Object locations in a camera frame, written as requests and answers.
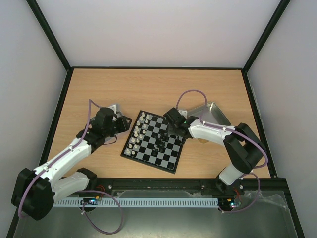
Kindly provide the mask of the black chess pieces pile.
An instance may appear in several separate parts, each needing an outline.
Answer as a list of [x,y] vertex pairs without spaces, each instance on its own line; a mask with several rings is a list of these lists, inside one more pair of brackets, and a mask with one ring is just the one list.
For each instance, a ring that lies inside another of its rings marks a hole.
[[163,133],[153,132],[151,137],[155,139],[151,152],[152,156],[157,156],[159,152],[166,155],[171,155],[172,149],[169,147],[169,144],[173,144],[173,142],[169,141],[175,139],[174,135],[170,135],[164,131]]

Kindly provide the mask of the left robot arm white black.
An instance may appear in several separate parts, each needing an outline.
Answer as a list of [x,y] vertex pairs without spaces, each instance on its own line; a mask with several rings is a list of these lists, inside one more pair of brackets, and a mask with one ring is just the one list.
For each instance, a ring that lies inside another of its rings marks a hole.
[[106,142],[129,130],[132,119],[117,107],[117,104],[101,107],[64,150],[33,170],[25,168],[18,174],[11,203],[17,207],[19,216],[25,213],[40,220],[56,202],[95,186],[97,176],[89,169],[64,175]]

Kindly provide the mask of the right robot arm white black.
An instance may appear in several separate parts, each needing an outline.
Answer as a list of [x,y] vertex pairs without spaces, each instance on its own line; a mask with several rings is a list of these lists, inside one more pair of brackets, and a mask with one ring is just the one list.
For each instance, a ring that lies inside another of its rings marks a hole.
[[177,108],[170,109],[164,118],[168,122],[169,134],[185,139],[202,139],[225,147],[230,163],[215,179],[215,187],[221,194],[231,191],[233,184],[243,175],[268,163],[264,145],[245,123],[238,126],[215,124],[202,117],[185,117]]

